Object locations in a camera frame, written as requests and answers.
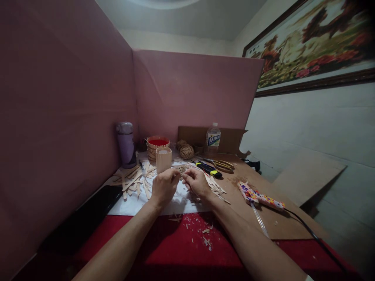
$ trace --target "wooden board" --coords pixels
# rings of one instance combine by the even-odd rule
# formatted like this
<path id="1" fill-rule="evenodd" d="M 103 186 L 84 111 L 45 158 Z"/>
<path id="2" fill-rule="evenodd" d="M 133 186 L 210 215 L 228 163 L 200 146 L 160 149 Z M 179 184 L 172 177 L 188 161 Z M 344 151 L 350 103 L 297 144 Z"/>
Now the wooden board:
<path id="1" fill-rule="evenodd" d="M 227 192 L 227 194 L 223 194 L 222 196 L 231 203 L 230 207 L 249 222 L 249 224 L 259 229 L 259 231 L 261 231 L 260 225 L 251 206 L 247 205 L 243 199 L 240 190 L 237 187 L 238 181 L 248 181 L 254 185 L 260 193 L 268 195 L 277 201 L 284 202 L 286 208 L 299 215 L 318 237 L 323 239 L 328 237 L 328 234 L 317 222 L 298 208 L 298 206 L 296 206 L 286 195 L 273 188 L 271 183 L 255 172 L 237 156 L 218 154 L 215 157 L 215 160 L 224 160 L 235 164 L 236 168 L 234 174 L 223 173 L 223 179 L 216 180 L 216 182 Z M 271 239 L 312 238 L 304 226 L 293 216 L 289 216 L 286 212 L 279 213 L 264 206 L 258 208 L 258 212 Z"/>
<path id="2" fill-rule="evenodd" d="M 194 146 L 195 143 L 204 144 L 207 129 L 206 127 L 179 126 L 178 140 L 183 139 L 192 146 Z M 246 130 L 220 128 L 220 131 L 219 153 L 235 154 L 241 158 L 246 158 L 250 155 L 250 151 L 242 153 L 239 150 L 242 136 L 247 132 Z"/>
<path id="3" fill-rule="evenodd" d="M 301 207 L 345 168 L 321 153 L 302 151 L 272 185 Z"/>

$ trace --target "power cord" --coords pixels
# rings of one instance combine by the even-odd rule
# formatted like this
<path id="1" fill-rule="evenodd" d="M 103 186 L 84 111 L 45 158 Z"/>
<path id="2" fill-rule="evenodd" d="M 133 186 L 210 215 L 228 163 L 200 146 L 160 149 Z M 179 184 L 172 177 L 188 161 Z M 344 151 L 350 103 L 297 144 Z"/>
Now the power cord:
<path id="1" fill-rule="evenodd" d="M 298 218 L 298 220 L 304 225 L 304 227 L 307 229 L 307 231 L 311 234 L 311 236 L 315 239 L 315 241 L 317 241 L 317 243 L 319 244 L 320 247 L 322 247 L 322 249 L 330 256 L 330 258 L 340 267 L 340 269 L 344 272 L 344 273 L 348 273 L 346 268 L 342 265 L 342 263 L 331 253 L 330 250 L 328 250 L 328 248 L 320 241 L 320 239 L 315 235 L 315 233 L 311 230 L 311 228 L 298 216 L 296 215 L 295 213 L 293 213 L 292 211 L 289 211 L 288 209 L 285 209 L 286 211 L 288 211 L 289 213 L 291 213 L 292 215 L 294 215 L 296 218 Z"/>

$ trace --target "purple thermos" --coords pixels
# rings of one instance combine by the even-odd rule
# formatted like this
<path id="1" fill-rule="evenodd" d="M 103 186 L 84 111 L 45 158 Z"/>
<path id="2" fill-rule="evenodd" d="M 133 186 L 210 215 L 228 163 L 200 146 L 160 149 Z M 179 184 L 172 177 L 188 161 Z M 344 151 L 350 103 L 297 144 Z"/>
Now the purple thermos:
<path id="1" fill-rule="evenodd" d="M 130 122 L 117 123 L 116 131 L 122 167 L 124 169 L 133 168 L 137 164 L 133 141 L 133 124 Z"/>

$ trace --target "ceiling light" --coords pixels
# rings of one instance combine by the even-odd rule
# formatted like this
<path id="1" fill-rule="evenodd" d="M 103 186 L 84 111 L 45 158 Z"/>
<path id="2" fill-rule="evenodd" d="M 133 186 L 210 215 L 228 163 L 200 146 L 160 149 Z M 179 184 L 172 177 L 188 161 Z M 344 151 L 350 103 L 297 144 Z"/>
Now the ceiling light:
<path id="1" fill-rule="evenodd" d="M 172 10 L 179 9 L 198 2 L 199 0 L 128 0 L 151 9 Z"/>

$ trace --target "painting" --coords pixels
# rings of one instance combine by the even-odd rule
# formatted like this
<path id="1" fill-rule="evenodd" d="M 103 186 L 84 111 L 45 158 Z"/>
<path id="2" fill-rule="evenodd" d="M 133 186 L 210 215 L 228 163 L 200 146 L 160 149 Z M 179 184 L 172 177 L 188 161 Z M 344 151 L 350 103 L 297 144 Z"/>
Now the painting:
<path id="1" fill-rule="evenodd" d="M 257 96 L 374 80 L 370 20 L 361 1 L 297 1 L 244 48 L 264 59 Z"/>

